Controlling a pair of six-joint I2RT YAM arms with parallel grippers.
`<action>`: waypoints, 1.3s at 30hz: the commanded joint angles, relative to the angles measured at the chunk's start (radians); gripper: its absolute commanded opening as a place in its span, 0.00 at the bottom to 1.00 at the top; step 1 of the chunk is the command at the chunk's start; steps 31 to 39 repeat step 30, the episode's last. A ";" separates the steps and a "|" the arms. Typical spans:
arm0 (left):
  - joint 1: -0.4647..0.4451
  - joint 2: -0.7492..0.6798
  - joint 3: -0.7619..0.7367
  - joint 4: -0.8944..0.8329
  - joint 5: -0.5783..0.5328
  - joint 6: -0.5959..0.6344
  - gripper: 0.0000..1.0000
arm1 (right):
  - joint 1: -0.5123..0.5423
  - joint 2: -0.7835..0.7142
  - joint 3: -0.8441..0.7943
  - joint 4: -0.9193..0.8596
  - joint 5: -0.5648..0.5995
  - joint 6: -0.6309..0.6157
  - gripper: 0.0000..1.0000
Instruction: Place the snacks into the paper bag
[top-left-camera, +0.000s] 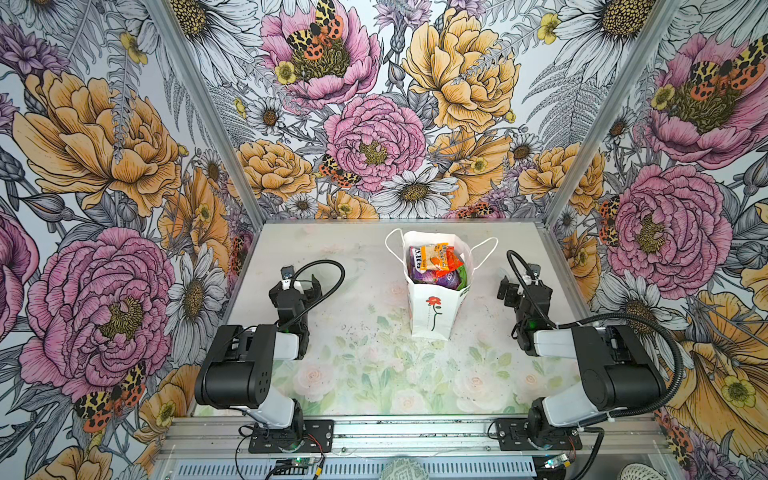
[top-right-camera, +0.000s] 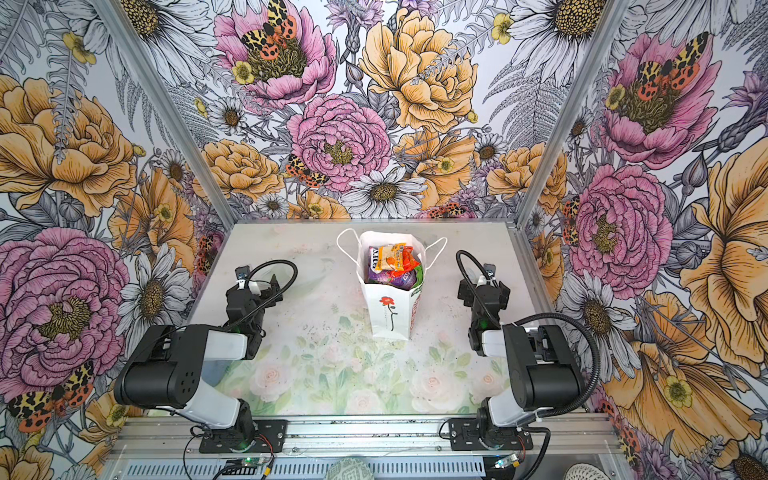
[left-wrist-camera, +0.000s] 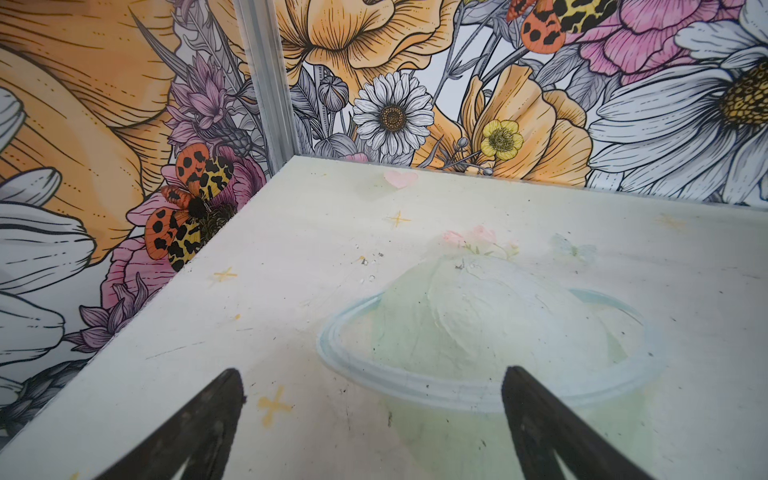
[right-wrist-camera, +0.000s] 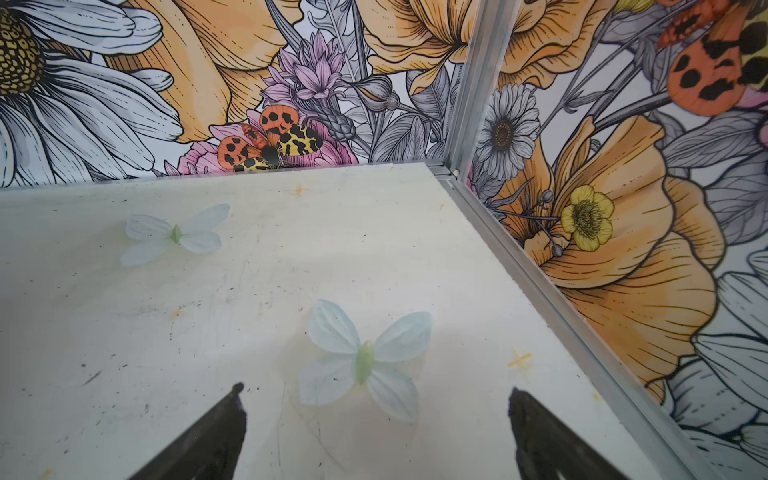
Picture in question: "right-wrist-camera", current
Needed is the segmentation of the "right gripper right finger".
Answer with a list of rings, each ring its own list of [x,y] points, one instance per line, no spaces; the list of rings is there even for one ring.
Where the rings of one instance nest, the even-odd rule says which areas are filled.
[[[515,388],[508,417],[516,443],[520,477],[623,479],[625,475],[587,444],[529,392]]]

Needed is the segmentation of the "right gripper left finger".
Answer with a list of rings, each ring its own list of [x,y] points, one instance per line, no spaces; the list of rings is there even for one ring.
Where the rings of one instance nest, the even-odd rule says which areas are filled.
[[[242,382],[130,479],[232,479],[247,431]]]

